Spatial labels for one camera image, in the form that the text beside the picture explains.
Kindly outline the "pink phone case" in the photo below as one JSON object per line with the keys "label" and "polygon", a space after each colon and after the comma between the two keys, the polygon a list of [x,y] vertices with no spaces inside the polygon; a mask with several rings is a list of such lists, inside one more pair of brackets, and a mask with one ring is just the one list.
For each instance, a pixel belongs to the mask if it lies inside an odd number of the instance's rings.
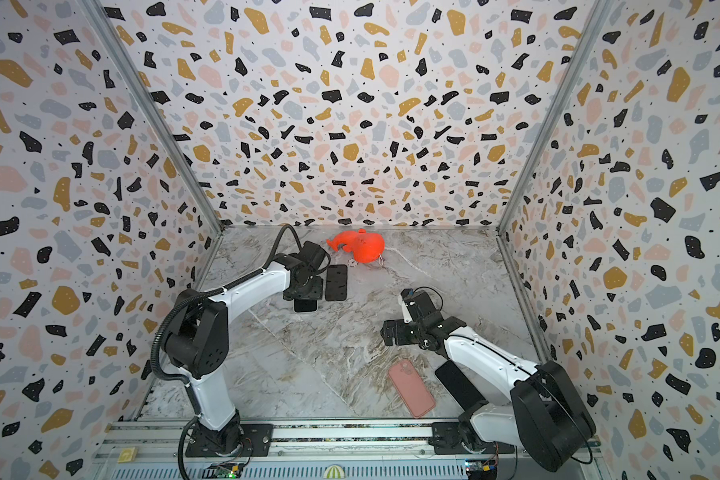
{"label": "pink phone case", "polygon": [[422,418],[435,408],[434,396],[410,360],[393,364],[388,377],[413,418]]}

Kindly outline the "black phone case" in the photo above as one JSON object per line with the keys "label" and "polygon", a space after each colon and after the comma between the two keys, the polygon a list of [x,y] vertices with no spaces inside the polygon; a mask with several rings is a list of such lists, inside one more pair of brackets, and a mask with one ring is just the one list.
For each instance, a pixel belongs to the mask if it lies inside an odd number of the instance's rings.
{"label": "black phone case", "polygon": [[331,265],[327,269],[324,298],[329,302],[345,301],[348,296],[348,266]]}

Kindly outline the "black smartphone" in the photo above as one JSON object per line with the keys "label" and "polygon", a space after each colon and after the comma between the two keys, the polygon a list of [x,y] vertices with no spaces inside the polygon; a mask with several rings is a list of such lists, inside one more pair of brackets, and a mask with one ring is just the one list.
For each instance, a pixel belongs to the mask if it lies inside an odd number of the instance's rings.
{"label": "black smartphone", "polygon": [[487,403],[486,398],[455,362],[446,361],[435,370],[435,376],[464,411]]}
{"label": "black smartphone", "polygon": [[317,307],[317,300],[295,299],[293,302],[293,308],[296,313],[315,312]]}

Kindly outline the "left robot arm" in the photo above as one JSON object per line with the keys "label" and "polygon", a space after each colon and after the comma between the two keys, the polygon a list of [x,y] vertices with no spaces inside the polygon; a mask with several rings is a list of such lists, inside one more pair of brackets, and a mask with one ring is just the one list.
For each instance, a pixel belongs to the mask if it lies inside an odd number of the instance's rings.
{"label": "left robot arm", "polygon": [[242,445],[240,415],[222,372],[231,323],[272,296],[306,298],[329,265],[325,249],[311,241],[295,253],[272,249],[262,267],[236,280],[207,291],[186,289],[157,328],[150,351],[152,373],[184,386],[195,415],[190,429],[214,453],[230,454]]}

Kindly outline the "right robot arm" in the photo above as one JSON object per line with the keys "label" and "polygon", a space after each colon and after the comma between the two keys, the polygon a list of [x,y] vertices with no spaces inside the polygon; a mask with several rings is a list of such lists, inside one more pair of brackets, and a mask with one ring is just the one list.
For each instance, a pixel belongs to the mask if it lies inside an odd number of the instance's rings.
{"label": "right robot arm", "polygon": [[565,369],[553,360],[535,363],[512,354],[461,319],[444,317],[434,293],[403,289],[402,318],[385,321],[380,330],[388,347],[415,345],[445,360],[436,375],[463,412],[456,422],[434,428],[431,445],[473,454],[510,445],[549,472],[588,448],[596,426]]}

